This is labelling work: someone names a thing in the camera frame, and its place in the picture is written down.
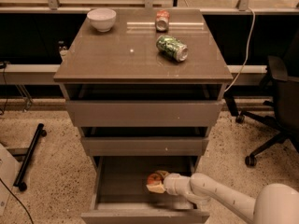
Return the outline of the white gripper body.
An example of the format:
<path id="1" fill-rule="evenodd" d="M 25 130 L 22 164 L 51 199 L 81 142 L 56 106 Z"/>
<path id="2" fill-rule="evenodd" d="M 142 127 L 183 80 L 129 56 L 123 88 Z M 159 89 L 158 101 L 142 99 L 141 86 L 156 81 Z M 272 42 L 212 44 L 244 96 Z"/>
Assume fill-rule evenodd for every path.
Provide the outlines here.
<path id="1" fill-rule="evenodd" d="M 172 173 L 164 179 L 165 191 L 170 195 L 181 195 L 182 194 L 182 175 Z"/>

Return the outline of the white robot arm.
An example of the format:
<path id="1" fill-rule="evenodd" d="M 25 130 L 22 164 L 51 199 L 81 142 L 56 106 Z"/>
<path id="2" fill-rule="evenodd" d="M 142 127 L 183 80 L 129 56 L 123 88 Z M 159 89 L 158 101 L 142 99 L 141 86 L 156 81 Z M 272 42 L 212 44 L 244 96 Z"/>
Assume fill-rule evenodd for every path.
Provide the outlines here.
<path id="1" fill-rule="evenodd" d="M 159 170 L 148 176 L 146 187 L 195 204 L 214 199 L 247 224 L 299 224 L 299 192 L 279 183 L 263 187 L 254 199 L 202 173 L 185 176 Z"/>

